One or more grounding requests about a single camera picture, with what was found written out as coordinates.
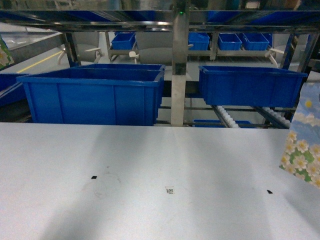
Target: white work surface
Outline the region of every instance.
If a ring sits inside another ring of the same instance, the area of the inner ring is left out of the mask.
[[[319,240],[287,133],[0,123],[0,239]]]

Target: floral paper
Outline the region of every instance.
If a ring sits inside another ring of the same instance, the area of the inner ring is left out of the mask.
[[[320,83],[305,83],[280,168],[320,188]]]
[[[7,48],[7,45],[0,37],[0,69],[13,63],[14,60]]]

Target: yellow floor line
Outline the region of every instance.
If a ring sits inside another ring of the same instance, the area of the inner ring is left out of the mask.
[[[27,66],[27,67],[25,67],[25,68],[17,71],[17,73],[18,73],[18,74],[19,74],[19,73],[22,73],[22,72],[24,72],[25,70],[28,70],[28,69],[30,69],[30,68],[32,68],[32,67],[34,67],[34,66],[36,66],[36,65],[38,65],[38,64],[40,64],[40,63],[43,63],[44,61],[47,61],[48,59],[51,59],[51,58],[53,58],[54,56],[57,56],[57,55],[60,54],[60,53],[62,53],[62,51],[59,51],[59,52],[57,52],[57,53],[55,53],[55,54],[52,54],[51,56],[48,56],[48,57],[46,57],[46,58],[44,58],[44,59],[42,59],[42,60],[40,60],[40,61],[38,61],[38,62],[36,62],[36,63],[34,63],[34,64],[32,64],[32,65],[30,65],[30,66]]]

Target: white flower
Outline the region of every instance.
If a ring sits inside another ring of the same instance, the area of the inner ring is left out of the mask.
[[[8,55],[0,48],[0,65],[6,66],[8,63]]]
[[[299,174],[299,173],[296,173],[295,176],[296,176],[298,179],[302,179],[302,180],[305,180],[305,178],[306,178],[305,175]]]
[[[283,166],[290,164],[290,156],[288,154],[283,154],[281,157],[281,163]]]
[[[305,158],[305,156],[300,155],[300,156],[296,156],[293,159],[293,166],[295,169],[298,169],[299,171],[302,171],[302,169],[305,169],[307,166],[307,160]]]
[[[296,141],[296,140],[297,140],[297,133],[291,130],[291,131],[288,133],[287,140],[288,140],[288,139],[291,139],[291,140],[293,140],[293,141]]]
[[[286,170],[287,172],[289,172],[291,174],[295,174],[296,173],[296,169],[291,164],[288,164],[288,165],[284,166],[284,170]]]
[[[320,157],[320,145],[314,144],[312,147],[310,147],[310,153],[314,158]]]
[[[316,176],[312,176],[311,177],[311,182],[310,182],[313,186],[316,186],[318,188],[320,188],[320,175],[316,175]]]
[[[293,143],[287,143],[287,145],[285,146],[285,152],[287,154],[293,154],[296,151],[296,145],[294,145]]]
[[[320,165],[317,162],[309,163],[305,170],[309,176],[315,176],[320,172]]]
[[[308,143],[306,140],[300,140],[297,142],[296,144],[296,148],[298,149],[298,151],[300,151],[301,153],[304,153],[305,151],[308,150]]]

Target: blue crate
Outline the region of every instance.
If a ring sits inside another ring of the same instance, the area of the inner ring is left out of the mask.
[[[111,41],[115,50],[131,50],[135,44],[135,33],[118,33]]]
[[[199,66],[208,105],[292,108],[306,73],[268,67]]]
[[[211,120],[211,119],[195,119],[193,120],[195,123],[213,123],[213,124],[219,124],[221,123],[220,120]],[[250,121],[235,121],[236,124],[251,124]],[[223,125],[201,125],[201,124],[195,124],[194,127],[196,128],[225,128]],[[241,127],[245,129],[253,129],[253,126],[245,126]]]
[[[189,48],[189,50],[201,50],[205,51],[208,50],[209,45],[209,36],[206,33],[203,32],[190,32],[189,33],[189,39],[188,44],[193,44],[192,47]]]
[[[274,36],[272,33],[263,33],[263,36],[268,40],[269,46],[272,48]]]
[[[240,33],[238,36],[245,50],[264,51],[269,45],[269,41],[261,33]]]
[[[83,66],[76,66],[75,68],[81,69],[116,69],[119,71],[134,71],[134,70],[144,70],[144,71],[164,71],[166,69],[165,65],[161,64],[89,64]],[[161,82],[161,92],[164,88],[164,82]],[[161,106],[162,95],[158,95],[158,108]]]
[[[22,83],[17,82],[16,80],[16,77],[19,76],[24,76],[24,74],[0,74],[0,107],[26,98],[25,89]]]
[[[234,33],[220,33],[218,38],[218,46],[223,51],[240,50],[242,41]]]
[[[164,71],[69,68],[17,80],[34,123],[152,126]]]

